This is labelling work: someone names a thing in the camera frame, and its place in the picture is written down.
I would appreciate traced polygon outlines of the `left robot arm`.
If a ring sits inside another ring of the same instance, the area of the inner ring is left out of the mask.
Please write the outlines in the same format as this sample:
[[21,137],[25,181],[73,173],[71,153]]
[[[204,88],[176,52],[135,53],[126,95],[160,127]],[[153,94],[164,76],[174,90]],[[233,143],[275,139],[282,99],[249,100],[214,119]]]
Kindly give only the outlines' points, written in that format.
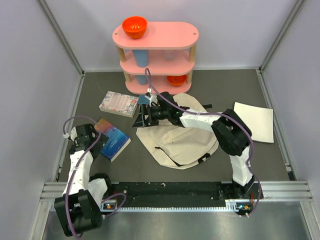
[[109,198],[114,191],[105,173],[90,177],[91,165],[108,140],[101,136],[96,142],[98,136],[99,132],[90,123],[73,127],[67,136],[72,141],[68,181],[62,196],[54,200],[55,212],[67,237],[80,237],[101,227],[102,199]]

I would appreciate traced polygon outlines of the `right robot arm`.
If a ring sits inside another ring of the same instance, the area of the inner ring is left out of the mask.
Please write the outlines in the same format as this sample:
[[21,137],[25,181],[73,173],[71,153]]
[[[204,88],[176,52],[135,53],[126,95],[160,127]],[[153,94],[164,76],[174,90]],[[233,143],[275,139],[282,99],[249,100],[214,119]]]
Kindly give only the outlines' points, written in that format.
[[133,128],[151,128],[162,120],[181,128],[200,129],[213,133],[222,150],[229,155],[232,166],[233,192],[245,198],[252,191],[255,175],[251,170],[253,155],[252,132],[232,109],[222,113],[199,112],[188,106],[179,106],[172,95],[143,95],[146,104],[139,105],[139,114]]

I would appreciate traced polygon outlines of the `blue paperback book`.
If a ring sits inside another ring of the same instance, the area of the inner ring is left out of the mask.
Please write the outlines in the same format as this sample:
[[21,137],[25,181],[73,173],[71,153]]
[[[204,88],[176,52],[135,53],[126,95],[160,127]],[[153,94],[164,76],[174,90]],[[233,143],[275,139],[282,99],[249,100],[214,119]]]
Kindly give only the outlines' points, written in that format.
[[108,137],[107,142],[100,152],[112,163],[128,146],[131,142],[131,138],[102,117],[97,123],[102,133]]

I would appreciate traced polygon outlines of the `cream canvas backpack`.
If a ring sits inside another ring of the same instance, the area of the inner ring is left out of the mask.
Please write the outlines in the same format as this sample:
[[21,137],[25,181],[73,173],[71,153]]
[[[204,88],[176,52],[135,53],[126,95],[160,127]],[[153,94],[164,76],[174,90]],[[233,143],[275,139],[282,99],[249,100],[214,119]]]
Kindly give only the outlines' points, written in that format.
[[[179,106],[206,111],[194,97],[186,93],[179,93],[173,98]],[[158,126],[137,128],[136,135],[159,165],[179,170],[206,161],[219,146],[212,132],[175,126],[168,120],[161,120]]]

